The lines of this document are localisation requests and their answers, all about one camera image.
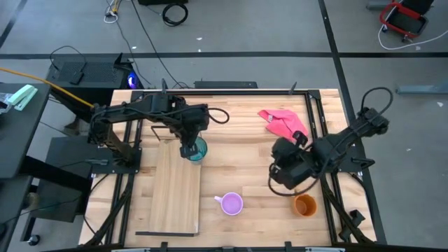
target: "black box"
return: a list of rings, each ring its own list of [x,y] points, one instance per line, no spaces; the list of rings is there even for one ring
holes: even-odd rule
[[[87,64],[84,68],[84,58],[80,55],[54,55],[52,58],[57,69],[54,65],[50,66],[47,81],[64,88],[91,104],[108,106],[111,103],[114,90],[130,89],[128,77],[134,70],[129,61],[121,62],[121,55],[86,57]],[[81,69],[83,75],[80,82],[78,84],[71,83]],[[138,82],[135,88],[143,89],[144,87]],[[92,114],[89,107],[58,90],[52,89],[51,94],[76,116],[90,122]]]

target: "pink towel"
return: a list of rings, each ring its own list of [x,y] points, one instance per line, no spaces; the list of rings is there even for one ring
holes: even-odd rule
[[[297,114],[289,110],[269,110],[263,109],[258,112],[258,115],[264,118],[269,124],[266,129],[280,137],[285,137],[287,140],[295,143],[293,134],[296,131],[301,131],[305,136],[308,136],[308,130],[300,122]]]

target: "wooden cutting board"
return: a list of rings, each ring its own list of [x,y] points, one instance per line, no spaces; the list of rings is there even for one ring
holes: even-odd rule
[[[178,139],[160,142],[148,235],[199,233],[201,165],[182,158],[180,147]]]

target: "concrete floor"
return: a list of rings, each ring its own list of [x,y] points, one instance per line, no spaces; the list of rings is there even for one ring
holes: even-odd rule
[[[0,2],[0,32],[19,6],[19,0]],[[365,9],[366,0],[325,1],[340,53],[389,53],[377,42],[378,12]],[[45,77],[48,59],[2,59],[6,54],[48,54],[70,45],[82,53],[128,52],[116,24],[103,23],[102,0],[33,0],[20,13],[0,48],[0,66]],[[180,27],[166,27],[156,14],[139,6],[155,47],[161,53],[290,51],[330,53],[321,11],[310,0],[190,0],[190,15]],[[438,0],[428,13],[430,23],[422,41],[444,32],[448,2]],[[153,53],[130,2],[123,1],[119,22],[136,53]],[[387,46],[401,46],[400,38],[382,34]],[[448,52],[448,36],[399,52]],[[72,53],[63,50],[61,53]],[[137,59],[141,72],[159,85],[165,78],[157,59]],[[431,85],[448,78],[448,58],[342,58],[355,111],[363,93],[373,87]],[[331,57],[212,57],[164,59],[171,73],[188,84],[210,81],[257,81],[260,88],[340,88]],[[32,80],[0,73],[5,83]],[[386,100],[373,95],[368,104],[381,108]],[[395,96],[385,113],[391,127],[384,136],[364,140],[366,154],[377,161],[371,168],[374,189],[389,244],[448,248],[448,135],[447,96]],[[48,102],[42,121],[61,130],[74,115]],[[44,160],[51,137],[61,134],[40,124],[29,154]],[[77,245],[82,218],[75,223],[38,220],[34,233],[42,236],[35,247],[18,242],[26,216],[20,218],[9,251],[46,251]]]

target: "wooden table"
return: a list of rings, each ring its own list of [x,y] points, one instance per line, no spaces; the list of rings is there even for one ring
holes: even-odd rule
[[[128,102],[131,90],[117,90],[113,94],[112,105]],[[347,126],[339,92],[336,89],[320,90],[329,133],[338,132]],[[313,187],[309,194],[315,197],[318,210],[312,217],[297,217],[290,210],[289,198],[279,197],[267,187],[268,166],[272,162],[272,144],[278,138],[265,129],[267,122],[258,116],[261,109],[289,109],[297,113],[299,119],[310,132],[305,98],[299,95],[195,95],[184,96],[189,104],[206,103],[209,107],[225,109],[230,121],[218,125],[210,121],[209,129],[202,133],[209,152],[203,161],[201,174],[201,199],[199,213],[199,235],[196,237],[136,236],[136,231],[148,229],[158,140],[151,132],[151,122],[143,124],[143,155],[141,170],[134,180],[132,203],[127,224],[125,247],[160,247],[168,242],[169,247],[221,247],[221,246],[284,246],[291,241],[293,246],[330,245],[330,236],[323,196],[320,185]],[[313,111],[321,134],[317,108]],[[218,120],[224,116],[218,111],[211,114]],[[125,123],[114,125],[114,131],[123,137]],[[130,139],[134,139],[132,130]],[[90,196],[86,218],[97,230],[109,214],[116,175],[106,178]],[[298,188],[304,188],[309,179]],[[364,234],[375,240],[375,231],[370,220],[368,203],[363,188],[348,174],[339,174],[339,183],[346,211],[359,210],[366,220],[360,228]],[[282,186],[273,186],[286,192]],[[244,209],[238,216],[226,216],[214,196],[228,192],[239,193],[244,199]],[[333,210],[337,232],[340,222]],[[121,216],[115,222],[113,241],[118,240]],[[92,237],[84,225],[80,244]]]

